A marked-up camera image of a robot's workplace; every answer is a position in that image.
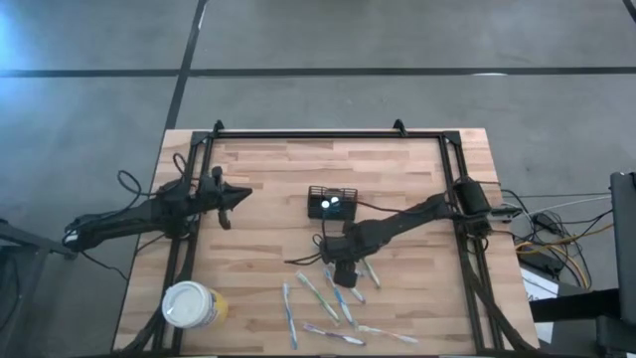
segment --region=toothbrush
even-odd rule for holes
[[[349,288],[349,291],[362,303],[365,304],[367,303],[367,301],[365,300],[365,297],[362,296],[362,294],[355,288]]]
[[[309,281],[309,278],[307,278],[307,276],[304,275],[300,270],[296,272],[296,277],[302,284],[304,284],[307,288],[309,288],[314,293],[316,298],[318,298],[318,300],[320,301],[320,304],[322,305],[322,307],[327,311],[327,313],[329,313],[329,316],[335,320],[335,323],[340,324],[340,317],[338,317],[338,313],[336,313],[336,311],[333,308],[331,308],[329,303],[327,303],[327,301],[322,296],[322,294],[320,294],[318,289],[316,289],[316,287],[313,284],[311,284],[311,282]]]
[[[372,268],[371,264],[369,264],[369,262],[367,262],[367,259],[362,259],[362,262],[367,267],[367,271],[369,272],[369,276],[371,277],[373,282],[376,284],[376,288],[380,289],[381,288],[380,287],[380,279],[376,275],[376,272],[374,271],[374,268]]]
[[[340,289],[338,289],[338,286],[336,285],[336,283],[334,283],[334,278],[331,277],[331,272],[328,268],[325,268],[324,273],[327,276],[327,280],[331,284],[331,287],[334,289],[334,295],[338,299],[338,303],[340,303],[340,308],[342,308],[342,312],[345,314],[345,318],[347,318],[349,324],[355,327],[357,325],[356,321],[354,320],[354,317],[351,316],[351,312],[349,311],[349,306],[347,306],[345,297],[342,296],[342,293],[340,293]]]
[[[376,333],[376,334],[385,334],[385,335],[388,335],[388,336],[391,336],[391,337],[397,338],[397,339],[399,339],[400,341],[405,342],[405,343],[411,343],[411,344],[417,344],[417,343],[419,343],[419,342],[417,341],[417,339],[415,339],[415,338],[408,337],[408,336],[401,335],[401,334],[395,334],[395,333],[386,332],[386,331],[383,331],[382,329],[379,329],[379,328],[371,328],[371,327],[369,327],[369,326],[363,326],[363,325],[361,325],[361,326],[358,326],[358,330],[359,330],[359,331],[361,331],[361,332],[370,332],[370,333]]]
[[[289,324],[289,337],[291,338],[291,349],[298,349],[298,339],[296,338],[296,327],[291,316],[291,307],[289,306],[289,284],[284,282],[282,285],[282,297],[285,301],[285,313],[287,314],[287,323]]]
[[[305,323],[302,327],[306,331],[322,334],[322,335],[327,336],[327,337],[339,338],[339,339],[344,340],[347,343],[351,343],[351,344],[355,344],[355,345],[359,345],[359,346],[367,345],[367,343],[365,343],[364,341],[361,341],[358,338],[354,338],[354,337],[350,337],[350,336],[346,336],[346,335],[342,335],[342,334],[338,334],[338,333],[333,333],[333,332],[327,332],[327,331],[324,331],[324,330],[316,327],[313,324]]]

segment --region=metal stand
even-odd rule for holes
[[[20,344],[24,342],[28,329],[26,317],[49,253],[63,255],[66,259],[74,259],[77,254],[60,243],[15,228],[5,220],[0,220],[0,240],[16,245],[3,248],[3,254],[14,264],[12,269],[15,270],[16,283],[13,296],[16,301],[9,307],[9,312],[3,313],[11,316],[7,316],[7,324],[0,332],[0,356],[20,357],[23,355]],[[6,291],[3,294],[4,297],[9,296]]]

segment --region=white lid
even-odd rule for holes
[[[180,328],[190,328],[208,316],[211,304],[210,292],[202,285],[181,281],[166,290],[161,310],[168,323]]]

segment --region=white cable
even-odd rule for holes
[[[604,197],[598,197],[598,198],[591,198],[591,199],[583,199],[583,200],[577,200],[574,202],[569,202],[569,203],[563,203],[563,204],[558,204],[558,205],[554,205],[554,206],[550,206],[547,208],[543,208],[540,210],[535,210],[533,212],[528,213],[528,216],[533,216],[535,214],[538,213],[542,213],[546,210],[551,210],[551,209],[556,209],[556,208],[562,208],[562,207],[566,207],[566,206],[570,206],[570,205],[575,205],[575,204],[580,204],[580,203],[587,203],[587,202],[591,202],[591,201],[596,201],[596,200],[605,200],[605,199],[611,199],[611,195],[608,196],[604,196]]]

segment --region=black cable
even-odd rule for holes
[[[62,243],[65,243],[67,238],[77,229],[80,229],[82,227],[84,227],[85,225],[88,224],[92,224],[95,222],[98,222],[100,220],[105,220],[105,219],[110,219],[110,218],[114,218],[118,215],[121,215],[125,212],[127,212],[128,210],[130,210],[130,208],[132,208],[133,205],[135,205],[135,203],[137,202],[137,200],[139,200],[139,197],[141,196],[140,193],[135,193],[135,197],[128,203],[128,205],[126,205],[123,209],[120,210],[116,210],[116,211],[112,211],[112,212],[108,212],[108,213],[104,213],[102,216],[95,218],[93,220],[87,221],[83,224],[77,225],[76,227],[74,227],[72,230],[68,231],[63,237],[62,237]]]
[[[314,254],[305,258],[300,258],[300,259],[296,259],[296,260],[287,260],[284,261],[285,264],[292,264],[292,265],[297,265],[297,266],[310,266],[311,264],[317,262],[318,260],[322,259],[320,257],[320,253],[318,254]]]
[[[179,165],[179,163],[177,163],[177,159],[181,160],[181,163],[183,163],[183,168]],[[175,164],[175,167],[177,168],[177,170],[179,171],[179,173],[181,173],[181,176],[185,176],[185,167],[187,165],[187,161],[186,158],[183,157],[183,155],[181,155],[181,153],[177,152],[172,154],[172,162]]]
[[[562,262],[562,260],[560,259],[560,256],[559,256],[559,255],[555,252],[555,250],[554,250],[554,249],[550,249],[550,248],[548,248],[548,250],[549,250],[551,253],[553,253],[553,255],[554,255],[554,256],[558,257],[558,258],[559,258],[559,261],[561,261],[561,262]],[[576,273],[574,272],[574,270],[573,270],[570,266],[568,266],[568,265],[565,265],[565,266],[563,266],[563,267],[564,267],[564,268],[566,268],[566,269],[569,271],[569,273],[571,273],[571,274],[572,274],[572,277],[574,277],[574,280],[576,281],[576,285],[577,285],[577,286],[579,286],[579,287],[582,287],[582,285],[581,285],[581,283],[580,283],[580,279],[578,278],[578,275],[576,275]]]
[[[320,242],[322,242],[324,239],[323,237],[321,237],[318,234],[314,234],[314,236],[311,237],[311,241],[314,242],[314,245],[320,248]]]
[[[144,245],[140,246],[140,247],[139,247],[139,248],[137,248],[137,250],[135,251],[135,254],[136,254],[136,255],[137,255],[137,254],[139,254],[139,252],[140,252],[140,251],[142,251],[143,249],[145,249],[148,245],[150,245],[150,244],[153,244],[153,243],[157,242],[159,239],[161,239],[161,238],[163,238],[163,237],[165,237],[165,236],[166,236],[166,234],[161,234],[161,235],[159,235],[158,237],[156,237],[156,238],[152,239],[151,241],[147,242],[146,244],[144,244]]]
[[[590,230],[592,230],[592,228],[594,227],[594,225],[596,225],[596,223],[598,223],[605,215],[609,214],[609,212],[603,213],[601,215],[599,215],[598,217],[596,217],[596,220],[594,220],[588,227],[587,229],[585,229],[583,231],[583,233],[580,235],[581,237],[585,234],[587,234]],[[589,271],[589,266],[587,265],[587,260],[585,259],[585,255],[580,251],[579,248],[579,252],[580,252],[580,260],[583,262],[583,266],[585,267],[585,271],[587,273],[587,278],[589,279],[589,287],[592,287],[592,274]]]
[[[132,180],[132,182],[135,184],[136,189],[132,189],[131,187],[128,186],[128,184],[126,184],[123,179],[121,179],[121,175],[125,175],[128,178],[130,178],[130,180]],[[122,188],[126,189],[127,192],[135,194],[135,195],[139,195],[139,196],[145,196],[145,197],[150,197],[155,195],[155,193],[151,193],[151,192],[143,192],[141,190],[141,184],[139,184],[139,180],[137,180],[137,178],[134,177],[134,175],[130,174],[130,172],[128,172],[127,170],[119,170],[117,171],[117,181],[119,182],[119,185],[121,185]]]
[[[478,240],[478,239],[476,239],[476,238],[472,239],[472,241],[473,241],[473,245],[475,245],[475,243],[477,242],[477,240]],[[488,250],[488,246],[490,245],[490,241],[488,241],[488,238],[487,238],[487,237],[483,237],[483,238],[481,238],[481,240],[485,240],[485,241],[486,241],[486,245],[484,246],[484,249],[483,249],[483,250],[484,250],[484,253],[485,253],[485,252],[486,252],[486,250]],[[477,255],[477,254],[475,254],[475,253],[471,252],[471,251],[470,251],[470,249],[468,249],[468,246],[466,246],[466,251],[467,251],[467,252],[469,252],[469,253],[470,253],[470,254],[472,254],[472,255]]]
[[[492,184],[492,185],[499,185],[501,186],[500,182],[491,182],[491,181],[481,181],[481,180],[474,180],[473,178],[469,177],[469,176],[463,176],[463,177],[459,177],[457,179],[455,179],[455,181],[453,182],[454,184],[457,184],[459,182],[464,182],[464,183],[479,183],[479,184]]]
[[[591,219],[587,219],[587,220],[579,220],[579,221],[572,221],[572,222],[559,222],[560,224],[587,224],[587,223],[591,223],[593,221],[595,221],[598,218],[603,218],[604,216],[606,216],[607,214],[611,213],[612,210],[608,210],[602,214],[599,214]]]
[[[79,252],[80,254],[82,254],[85,258],[89,259],[90,261],[94,262],[95,264],[105,268],[105,269],[112,269],[117,271],[117,273],[119,273],[119,275],[121,276],[121,278],[123,278],[126,282],[128,282],[128,277],[126,277],[125,274],[123,274],[123,272],[121,270],[119,270],[119,268],[114,268],[114,267],[110,267],[108,265],[105,265],[103,263],[101,263],[100,261],[96,260],[95,258],[92,258],[91,256],[89,256],[87,253],[85,252]]]
[[[510,189],[501,189],[501,191],[512,195],[519,202],[519,205],[521,205],[522,210],[526,213],[529,213],[528,208],[526,207],[526,204],[524,203],[523,200],[521,200],[521,197],[517,195],[517,193],[515,193],[514,191]],[[531,242],[535,245],[544,246],[546,243],[543,240],[541,240],[539,235],[537,235],[537,232],[538,232],[537,225],[532,221],[532,218],[530,220],[530,226],[531,226],[532,232],[528,236],[525,236],[520,239],[522,239],[523,241]],[[565,260],[561,256],[559,256],[555,250],[552,250],[550,248],[548,249],[548,252],[551,253],[555,257],[555,259],[557,259],[560,262],[561,264],[560,269],[567,268],[567,270],[569,270],[574,276],[574,279],[576,280],[576,283],[578,284],[578,286],[581,287],[578,276],[574,273],[574,270],[567,265],[567,258],[569,257],[569,252],[567,251],[567,248],[565,248],[564,251],[565,251]]]
[[[430,210],[432,210],[433,208],[426,208],[424,210],[417,210],[417,211],[405,211],[405,210],[400,210],[400,209],[389,209],[389,208],[381,208],[369,203],[365,203],[365,202],[361,202],[361,201],[357,201],[356,203],[362,205],[362,206],[366,206],[368,208],[371,209],[376,209],[378,211],[382,211],[382,212],[388,212],[388,213],[399,213],[399,214],[407,214],[407,215],[419,215],[419,214],[424,214]]]
[[[611,194],[610,192],[601,192],[601,193],[572,193],[572,194],[528,194],[528,195],[519,195],[520,198],[567,198],[567,197],[581,197],[581,196],[605,196]]]
[[[18,263],[16,262],[16,258],[14,258],[13,256],[9,255],[9,258],[13,263],[13,275],[16,278],[16,298],[13,300],[13,304],[11,305],[11,310],[9,310],[9,314],[7,314],[4,320],[2,320],[2,324],[0,324],[0,332],[2,332],[7,324],[9,324],[9,321],[11,320],[16,307],[18,306],[18,301],[20,300],[20,275],[18,274]]]

